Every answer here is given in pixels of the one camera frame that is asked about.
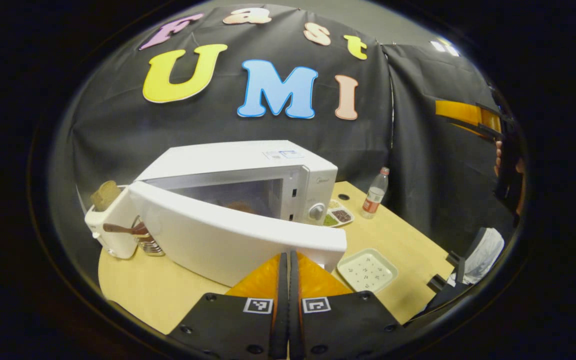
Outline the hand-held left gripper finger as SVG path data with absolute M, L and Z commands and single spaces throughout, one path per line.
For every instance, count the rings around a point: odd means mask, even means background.
M 299 251 L 289 257 L 291 360 L 372 360 L 398 346 L 403 326 L 372 291 L 352 291 Z
M 288 255 L 281 253 L 226 294 L 202 294 L 168 337 L 205 360 L 282 360 L 289 299 Z

